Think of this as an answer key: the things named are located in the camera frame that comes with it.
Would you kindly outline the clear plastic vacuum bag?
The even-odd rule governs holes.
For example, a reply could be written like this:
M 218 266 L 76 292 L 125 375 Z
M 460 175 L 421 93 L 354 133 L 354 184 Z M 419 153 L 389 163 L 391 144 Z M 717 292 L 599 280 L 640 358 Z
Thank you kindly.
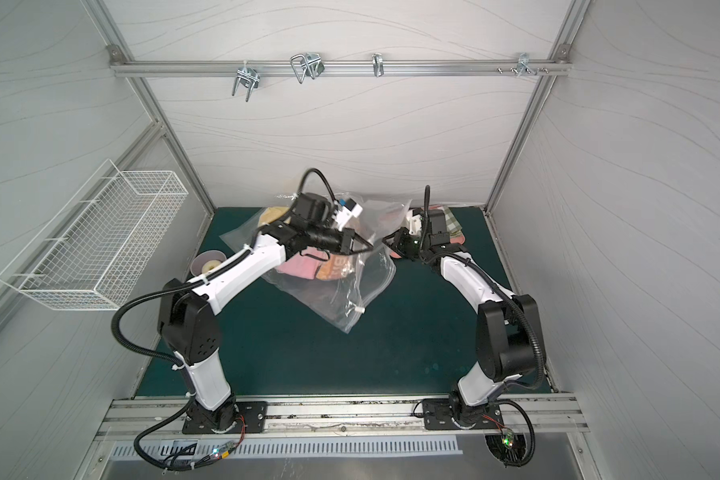
M 263 275 L 263 279 L 290 294 L 321 318 L 348 333 L 370 303 L 392 283 L 396 267 L 381 239 L 402 226 L 410 202 L 365 200 L 359 217 L 347 226 L 376 248 L 357 256 L 326 254 L 309 248 Z

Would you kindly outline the pink towel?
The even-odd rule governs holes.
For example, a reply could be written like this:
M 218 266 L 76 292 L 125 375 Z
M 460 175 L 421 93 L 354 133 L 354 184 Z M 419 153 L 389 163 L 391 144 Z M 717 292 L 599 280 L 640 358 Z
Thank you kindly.
M 314 280 L 328 258 L 295 255 L 275 268 L 276 272 L 299 279 Z

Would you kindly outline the orange lettered towel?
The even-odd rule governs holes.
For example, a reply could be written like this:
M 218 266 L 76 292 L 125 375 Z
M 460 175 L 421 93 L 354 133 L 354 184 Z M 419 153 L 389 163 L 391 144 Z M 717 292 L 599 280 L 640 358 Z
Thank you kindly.
M 347 278 L 356 271 L 356 257 L 331 255 L 320 263 L 315 279 L 320 281 L 338 281 Z

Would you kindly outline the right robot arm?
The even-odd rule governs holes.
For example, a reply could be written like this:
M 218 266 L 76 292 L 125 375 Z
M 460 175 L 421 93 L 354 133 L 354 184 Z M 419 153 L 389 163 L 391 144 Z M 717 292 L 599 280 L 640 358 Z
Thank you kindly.
M 409 211 L 402 226 L 383 242 L 398 257 L 431 267 L 475 311 L 476 361 L 457 382 L 459 406 L 482 406 L 508 388 L 541 386 L 546 352 L 536 301 L 503 287 L 464 245 L 453 243 L 442 210 Z

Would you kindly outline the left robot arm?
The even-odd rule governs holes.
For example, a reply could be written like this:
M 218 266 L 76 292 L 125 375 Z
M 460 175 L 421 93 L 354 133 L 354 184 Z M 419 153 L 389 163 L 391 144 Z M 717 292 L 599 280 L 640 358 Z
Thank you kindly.
M 175 368 L 188 381 L 196 405 L 216 412 L 234 403 L 219 358 L 218 314 L 257 279 L 295 255 L 315 250 L 330 258 L 369 251 L 372 244 L 349 227 L 362 212 L 353 199 L 301 193 L 285 213 L 258 226 L 240 252 L 195 277 L 196 286 L 163 303 L 160 336 L 177 361 Z

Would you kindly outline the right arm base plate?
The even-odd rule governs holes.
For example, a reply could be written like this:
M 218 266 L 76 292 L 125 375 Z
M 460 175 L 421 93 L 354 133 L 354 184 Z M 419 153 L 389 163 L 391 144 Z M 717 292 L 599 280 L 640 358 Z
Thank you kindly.
M 457 398 L 425 398 L 414 415 L 423 420 L 426 431 L 479 431 L 503 429 L 503 418 L 496 404 L 462 405 Z

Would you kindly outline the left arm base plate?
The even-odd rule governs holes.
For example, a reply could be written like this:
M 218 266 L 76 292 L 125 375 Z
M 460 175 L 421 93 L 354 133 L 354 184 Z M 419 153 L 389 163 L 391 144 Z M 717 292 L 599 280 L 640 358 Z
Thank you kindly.
M 264 430 L 268 403 L 264 401 L 233 402 L 208 410 L 193 401 L 182 427 L 185 435 L 261 433 Z

